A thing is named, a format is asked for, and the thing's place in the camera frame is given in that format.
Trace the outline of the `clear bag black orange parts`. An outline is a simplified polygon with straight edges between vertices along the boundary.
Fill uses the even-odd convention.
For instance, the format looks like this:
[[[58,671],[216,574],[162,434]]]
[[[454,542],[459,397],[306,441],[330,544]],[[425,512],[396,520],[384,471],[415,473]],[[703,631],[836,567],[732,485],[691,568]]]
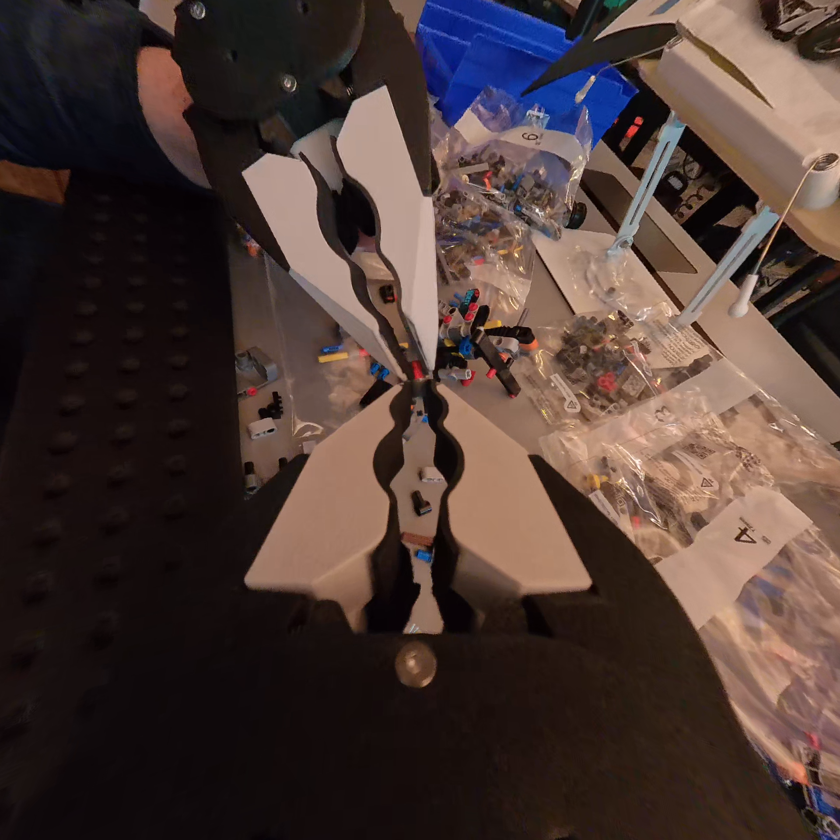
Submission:
[[[665,302],[642,318],[591,311],[533,331],[539,347],[517,362],[516,377],[543,421],[562,429],[624,415],[721,358]]]

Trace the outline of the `full clear lego parts bag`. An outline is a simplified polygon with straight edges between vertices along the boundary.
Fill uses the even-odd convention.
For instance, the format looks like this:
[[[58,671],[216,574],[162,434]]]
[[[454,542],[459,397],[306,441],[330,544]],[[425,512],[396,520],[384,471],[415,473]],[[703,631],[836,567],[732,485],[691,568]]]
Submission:
[[[588,108],[550,108],[483,87],[449,128],[432,127],[441,179],[472,185],[531,229],[558,240],[576,202],[594,134]]]

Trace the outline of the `person's left hand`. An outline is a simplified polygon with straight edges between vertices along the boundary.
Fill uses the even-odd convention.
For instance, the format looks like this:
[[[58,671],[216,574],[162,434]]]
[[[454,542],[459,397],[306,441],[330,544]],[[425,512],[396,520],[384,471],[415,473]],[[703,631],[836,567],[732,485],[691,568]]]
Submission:
[[[194,134],[184,118],[193,100],[171,51],[144,46],[136,67],[143,117],[155,142],[188,181],[209,188]]]

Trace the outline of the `blue plastic bin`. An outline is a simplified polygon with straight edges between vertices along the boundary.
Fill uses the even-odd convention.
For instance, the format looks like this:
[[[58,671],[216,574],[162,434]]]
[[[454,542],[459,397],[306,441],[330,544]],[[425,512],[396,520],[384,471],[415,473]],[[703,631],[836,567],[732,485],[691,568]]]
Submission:
[[[521,93],[572,43],[560,27],[488,1],[426,2],[416,27],[429,94],[451,127],[485,86],[500,88],[567,110],[590,75],[605,65],[576,72],[523,98]],[[615,68],[604,71],[586,96],[594,143],[637,95],[635,86]]]

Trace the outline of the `black orange lego assembly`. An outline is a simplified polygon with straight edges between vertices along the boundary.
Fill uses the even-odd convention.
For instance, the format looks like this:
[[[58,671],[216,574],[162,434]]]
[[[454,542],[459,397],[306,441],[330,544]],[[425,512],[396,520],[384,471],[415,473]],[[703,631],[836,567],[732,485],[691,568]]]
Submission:
[[[433,379],[468,386],[478,375],[470,365],[481,361],[487,367],[486,377],[497,381],[510,399],[517,398],[522,388],[512,367],[539,348],[534,331],[521,321],[512,325],[491,321],[490,306],[476,287],[440,301],[437,314]]]

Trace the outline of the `grey black lego connectors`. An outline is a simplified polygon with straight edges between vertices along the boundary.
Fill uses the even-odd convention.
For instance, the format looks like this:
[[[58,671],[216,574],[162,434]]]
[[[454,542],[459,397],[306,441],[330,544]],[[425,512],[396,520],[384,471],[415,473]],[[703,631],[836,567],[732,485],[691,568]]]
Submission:
[[[258,346],[251,346],[234,354],[236,398],[242,403],[256,396],[270,385],[278,383],[280,368]]]

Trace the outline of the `clear bag over white base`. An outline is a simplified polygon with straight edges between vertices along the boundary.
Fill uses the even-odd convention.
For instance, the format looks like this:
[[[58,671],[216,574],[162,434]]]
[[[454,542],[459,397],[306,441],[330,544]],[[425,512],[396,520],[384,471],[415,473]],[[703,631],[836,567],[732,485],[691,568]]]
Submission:
[[[667,302],[656,279],[631,249],[610,254],[604,247],[575,247],[570,257],[570,304],[576,312],[619,310],[646,317]]]

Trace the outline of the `white shelf bracket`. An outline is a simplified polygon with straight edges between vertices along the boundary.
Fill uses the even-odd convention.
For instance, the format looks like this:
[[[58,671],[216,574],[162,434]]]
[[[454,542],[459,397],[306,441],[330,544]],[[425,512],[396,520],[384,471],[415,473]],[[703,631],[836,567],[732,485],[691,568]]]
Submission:
[[[734,244],[717,263],[716,268],[711,272],[704,285],[676,317],[675,325],[688,326],[699,318],[708,301],[718,293],[726,281],[731,278],[732,273],[743,264],[763,237],[771,231],[778,218],[777,213],[771,208],[763,206],[743,226]]]
[[[654,152],[644,171],[644,176],[624,215],[612,245],[605,252],[608,261],[616,261],[624,257],[625,252],[633,246],[648,205],[654,197],[655,189],[665,174],[665,169],[685,128],[686,125],[680,120],[676,111],[670,110],[668,118],[659,132]]]

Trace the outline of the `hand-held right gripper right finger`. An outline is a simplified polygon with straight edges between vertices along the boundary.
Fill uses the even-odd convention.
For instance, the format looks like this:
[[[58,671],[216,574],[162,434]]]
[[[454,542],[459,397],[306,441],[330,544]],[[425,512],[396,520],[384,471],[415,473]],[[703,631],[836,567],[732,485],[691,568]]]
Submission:
[[[444,477],[432,563],[446,633],[494,609],[592,588],[529,452],[447,387],[429,385],[434,466]]]

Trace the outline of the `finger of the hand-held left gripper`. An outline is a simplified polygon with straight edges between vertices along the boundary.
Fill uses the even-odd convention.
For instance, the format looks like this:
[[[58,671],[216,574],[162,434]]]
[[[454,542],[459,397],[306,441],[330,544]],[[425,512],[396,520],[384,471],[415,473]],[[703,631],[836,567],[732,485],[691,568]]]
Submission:
[[[332,147],[343,178],[373,211],[375,250],[399,286],[412,361],[424,363],[429,380],[438,346],[434,205],[420,185],[387,86],[353,101]]]
[[[306,156],[264,154],[243,177],[289,275],[376,361],[409,380],[411,366],[394,330],[339,237],[332,191],[321,173]]]

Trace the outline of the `clear bag white strip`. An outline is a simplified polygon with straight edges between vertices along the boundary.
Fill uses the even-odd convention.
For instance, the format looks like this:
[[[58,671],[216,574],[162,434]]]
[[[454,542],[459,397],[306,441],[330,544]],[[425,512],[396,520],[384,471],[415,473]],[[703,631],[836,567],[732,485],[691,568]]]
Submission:
[[[731,706],[815,838],[838,838],[838,553],[780,492],[755,488],[654,566]]]

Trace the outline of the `person's left forearm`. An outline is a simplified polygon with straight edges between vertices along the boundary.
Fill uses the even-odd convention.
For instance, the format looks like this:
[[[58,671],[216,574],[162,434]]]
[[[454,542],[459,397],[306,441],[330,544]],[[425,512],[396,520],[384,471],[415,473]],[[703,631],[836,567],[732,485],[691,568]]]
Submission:
[[[1,2],[1,158],[175,184],[143,116],[137,59],[172,37],[128,2]]]

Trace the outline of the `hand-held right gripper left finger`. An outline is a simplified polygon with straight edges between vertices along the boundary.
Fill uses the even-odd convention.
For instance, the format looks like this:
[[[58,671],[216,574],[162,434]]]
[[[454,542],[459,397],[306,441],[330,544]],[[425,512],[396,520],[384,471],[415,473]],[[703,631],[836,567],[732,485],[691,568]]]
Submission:
[[[245,575],[252,591],[338,604],[352,629],[403,632],[419,593],[392,483],[413,387],[394,386],[315,447]]]

